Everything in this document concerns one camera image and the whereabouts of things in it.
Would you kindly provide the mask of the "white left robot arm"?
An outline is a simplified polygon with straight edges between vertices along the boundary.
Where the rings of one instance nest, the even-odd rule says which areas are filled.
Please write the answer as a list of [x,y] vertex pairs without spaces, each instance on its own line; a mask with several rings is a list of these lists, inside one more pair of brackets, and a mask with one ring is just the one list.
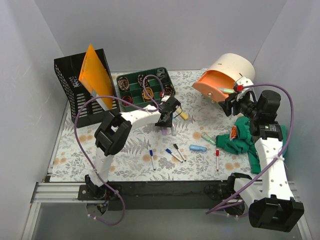
[[128,112],[109,111],[97,128],[95,137],[96,155],[92,172],[85,176],[85,185],[95,200],[106,196],[109,171],[113,158],[125,146],[132,130],[145,125],[171,127],[173,113],[181,106],[174,96],[165,96],[156,104]]

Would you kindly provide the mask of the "yellow highlighter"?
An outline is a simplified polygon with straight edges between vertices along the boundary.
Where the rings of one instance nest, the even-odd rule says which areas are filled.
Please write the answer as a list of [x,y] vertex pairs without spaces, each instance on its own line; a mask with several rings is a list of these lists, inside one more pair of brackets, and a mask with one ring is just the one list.
[[176,112],[176,116],[174,118],[181,117],[184,120],[188,120],[189,116],[182,110],[180,106],[176,109],[175,112]]

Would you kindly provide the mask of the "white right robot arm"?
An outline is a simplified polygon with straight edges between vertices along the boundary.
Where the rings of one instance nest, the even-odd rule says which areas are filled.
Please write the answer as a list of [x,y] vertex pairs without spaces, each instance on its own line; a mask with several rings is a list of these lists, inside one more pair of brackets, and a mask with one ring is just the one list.
[[234,92],[219,105],[227,116],[241,113],[249,118],[249,131],[261,167],[257,177],[262,180],[262,190],[251,184],[249,178],[234,173],[230,177],[233,182],[226,186],[227,195],[243,199],[252,227],[290,232],[305,209],[303,203],[295,200],[287,180],[281,150],[289,140],[276,121],[280,102],[277,92],[264,90],[257,101],[253,101],[250,91]]

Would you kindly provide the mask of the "pink highlighter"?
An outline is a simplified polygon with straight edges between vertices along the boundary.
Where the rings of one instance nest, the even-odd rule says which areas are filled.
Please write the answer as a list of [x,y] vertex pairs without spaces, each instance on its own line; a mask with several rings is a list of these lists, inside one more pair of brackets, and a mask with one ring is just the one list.
[[167,127],[162,127],[161,133],[163,136],[166,136],[166,135],[170,134],[170,130]]

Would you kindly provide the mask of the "orange plastic folder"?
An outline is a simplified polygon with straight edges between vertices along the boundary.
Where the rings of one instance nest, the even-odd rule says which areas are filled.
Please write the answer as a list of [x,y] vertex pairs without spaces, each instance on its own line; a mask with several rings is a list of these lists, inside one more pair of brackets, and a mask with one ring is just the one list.
[[85,53],[78,80],[94,98],[114,96],[112,77],[91,44]]

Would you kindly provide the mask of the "cream cylindrical drawer box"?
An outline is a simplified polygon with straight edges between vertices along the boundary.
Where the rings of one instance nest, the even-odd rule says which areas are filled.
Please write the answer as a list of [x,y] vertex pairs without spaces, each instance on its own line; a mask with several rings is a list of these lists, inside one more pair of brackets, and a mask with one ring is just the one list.
[[203,73],[199,80],[193,83],[192,87],[202,96],[218,103],[229,96],[221,91],[221,88],[232,89],[234,83],[242,77],[253,81],[255,75],[254,66],[249,60],[235,53],[225,53]]

